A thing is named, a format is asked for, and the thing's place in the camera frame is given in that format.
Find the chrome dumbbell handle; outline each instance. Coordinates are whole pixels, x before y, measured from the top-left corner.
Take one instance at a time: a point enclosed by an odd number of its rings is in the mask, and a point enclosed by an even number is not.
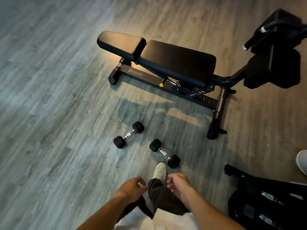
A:
[[[135,132],[135,130],[133,129],[132,131],[128,132],[127,135],[125,135],[122,139],[127,139],[128,137],[130,137],[133,132]]]
[[[168,155],[162,148],[158,148],[158,150],[167,158],[167,159],[171,159],[170,155]]]

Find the hex dumbbell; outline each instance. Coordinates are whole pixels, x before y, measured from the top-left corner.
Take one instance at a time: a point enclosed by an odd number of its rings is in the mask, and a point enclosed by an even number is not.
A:
[[[180,164],[180,158],[177,155],[173,155],[170,156],[168,155],[162,148],[162,142],[158,139],[154,139],[153,142],[151,142],[151,144],[149,145],[149,148],[151,151],[156,152],[156,151],[160,151],[167,159],[168,162],[167,164],[169,165],[169,167],[171,167],[172,169],[175,169],[176,167],[179,166]]]
[[[134,132],[137,133],[141,133],[142,131],[144,131],[144,126],[143,124],[141,124],[140,122],[136,121],[133,125],[132,125],[133,130],[128,132],[127,135],[125,135],[124,137],[121,137],[120,135],[118,135],[117,137],[114,138],[113,143],[116,145],[116,147],[118,148],[123,148],[126,145],[126,141],[125,139],[127,139],[128,137],[132,136],[132,134]]]

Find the dark pants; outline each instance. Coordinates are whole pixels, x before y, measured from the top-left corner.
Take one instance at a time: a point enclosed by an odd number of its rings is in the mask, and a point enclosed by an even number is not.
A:
[[[154,178],[148,182],[148,196],[153,204],[154,212],[156,212],[157,208],[180,216],[189,212],[179,198],[164,186],[159,179]],[[126,206],[124,211],[121,213],[119,220],[129,214],[137,206],[145,215],[151,219],[153,218],[154,215],[146,206],[144,197],[141,196],[139,200]]]

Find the white shoe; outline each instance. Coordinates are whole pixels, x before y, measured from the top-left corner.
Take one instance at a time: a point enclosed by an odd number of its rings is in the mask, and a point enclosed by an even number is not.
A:
[[[295,161],[300,170],[307,175],[307,150],[300,151]]]
[[[166,179],[166,173],[166,165],[164,163],[160,163],[156,166],[156,169],[154,170],[153,178],[160,179],[161,182],[164,183]]]

